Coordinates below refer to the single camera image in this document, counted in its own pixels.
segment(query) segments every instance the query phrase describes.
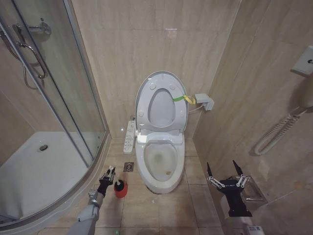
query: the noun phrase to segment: yellow strap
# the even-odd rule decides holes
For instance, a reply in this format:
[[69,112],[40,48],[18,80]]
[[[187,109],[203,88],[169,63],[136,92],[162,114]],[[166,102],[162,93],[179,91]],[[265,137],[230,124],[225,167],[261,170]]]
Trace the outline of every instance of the yellow strap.
[[187,96],[184,94],[183,97],[189,104],[195,104],[196,103],[196,100],[191,96]]

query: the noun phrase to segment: tile floor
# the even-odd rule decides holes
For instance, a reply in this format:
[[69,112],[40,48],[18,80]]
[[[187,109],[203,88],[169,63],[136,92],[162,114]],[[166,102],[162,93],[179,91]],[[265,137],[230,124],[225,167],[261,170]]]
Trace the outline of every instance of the tile floor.
[[[134,162],[133,172],[123,172],[125,162]],[[186,141],[183,178],[169,194],[156,195],[146,188],[135,155],[123,154],[123,140],[112,140],[103,172],[109,165],[116,166],[115,179],[128,182],[128,193],[118,199],[113,187],[108,188],[96,235],[224,235],[192,140]],[[86,196],[66,216],[37,235],[67,234],[87,202]]]

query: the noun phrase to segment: toilet lid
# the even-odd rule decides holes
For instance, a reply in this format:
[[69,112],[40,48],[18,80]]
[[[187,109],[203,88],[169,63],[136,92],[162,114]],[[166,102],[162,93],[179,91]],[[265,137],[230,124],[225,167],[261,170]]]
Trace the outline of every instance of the toilet lid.
[[136,125],[139,132],[183,132],[187,123],[188,103],[173,98],[186,94],[181,81],[172,73],[158,71],[142,83],[136,97]]

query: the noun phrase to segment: white toilet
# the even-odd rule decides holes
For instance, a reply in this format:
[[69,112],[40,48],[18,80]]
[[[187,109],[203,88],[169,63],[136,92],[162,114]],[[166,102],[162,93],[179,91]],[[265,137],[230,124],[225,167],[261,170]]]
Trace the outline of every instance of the white toilet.
[[146,186],[168,193],[180,182],[184,167],[188,103],[182,82],[172,73],[149,75],[138,90],[135,104],[136,160]]

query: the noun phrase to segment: side control panel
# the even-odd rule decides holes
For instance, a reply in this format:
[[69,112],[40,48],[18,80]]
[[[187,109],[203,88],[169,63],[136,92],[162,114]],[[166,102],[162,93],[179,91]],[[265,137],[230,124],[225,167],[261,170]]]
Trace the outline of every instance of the side control panel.
[[124,153],[131,154],[134,146],[135,135],[135,121],[130,120],[127,125],[126,137],[124,142]]

